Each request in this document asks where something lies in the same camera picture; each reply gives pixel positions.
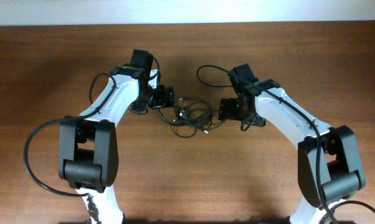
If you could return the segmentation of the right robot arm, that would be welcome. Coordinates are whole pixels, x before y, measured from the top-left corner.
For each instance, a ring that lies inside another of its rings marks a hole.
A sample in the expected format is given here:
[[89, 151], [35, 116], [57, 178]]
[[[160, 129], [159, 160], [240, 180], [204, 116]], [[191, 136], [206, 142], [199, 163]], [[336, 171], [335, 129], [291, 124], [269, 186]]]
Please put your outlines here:
[[303, 198], [287, 223], [326, 223], [327, 211], [366, 185], [356, 136], [332, 127], [295, 103], [272, 79], [259, 80], [248, 64], [228, 71], [236, 98], [223, 98], [219, 119], [241, 122], [241, 130], [272, 123], [297, 149]]

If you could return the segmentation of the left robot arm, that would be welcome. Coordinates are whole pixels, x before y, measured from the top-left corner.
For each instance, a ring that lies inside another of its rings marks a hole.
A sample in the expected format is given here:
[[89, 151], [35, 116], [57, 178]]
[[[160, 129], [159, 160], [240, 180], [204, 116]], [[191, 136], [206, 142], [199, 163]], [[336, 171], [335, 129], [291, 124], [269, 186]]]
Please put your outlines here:
[[124, 223], [113, 184], [119, 157], [116, 127], [126, 111], [145, 114], [171, 107], [174, 92], [159, 85], [155, 57], [135, 49], [129, 63], [106, 74], [108, 85], [78, 117], [60, 124], [59, 177], [82, 196], [90, 218], [87, 223]]

